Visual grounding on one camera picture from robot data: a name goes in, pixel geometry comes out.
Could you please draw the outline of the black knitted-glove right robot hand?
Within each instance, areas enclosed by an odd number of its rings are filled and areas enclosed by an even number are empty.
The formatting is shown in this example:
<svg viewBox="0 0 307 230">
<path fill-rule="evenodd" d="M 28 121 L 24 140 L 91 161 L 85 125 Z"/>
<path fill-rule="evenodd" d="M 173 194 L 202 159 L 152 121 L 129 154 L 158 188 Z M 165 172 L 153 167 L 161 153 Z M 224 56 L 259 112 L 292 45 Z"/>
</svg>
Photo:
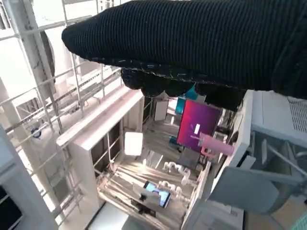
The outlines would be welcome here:
<svg viewBox="0 0 307 230">
<path fill-rule="evenodd" d="M 304 0 L 134 0 L 65 28 L 73 54 L 120 67 L 146 97 L 191 88 L 216 106 L 246 90 L 307 97 Z"/>
</svg>

